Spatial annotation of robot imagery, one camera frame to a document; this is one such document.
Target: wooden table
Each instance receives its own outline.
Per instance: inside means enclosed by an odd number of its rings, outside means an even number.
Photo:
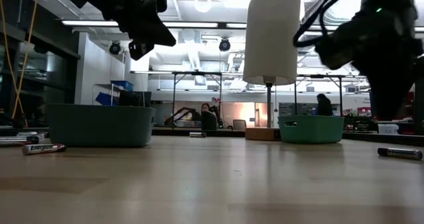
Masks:
[[[1,223],[422,223],[424,165],[379,146],[152,137],[139,149],[0,149]]]

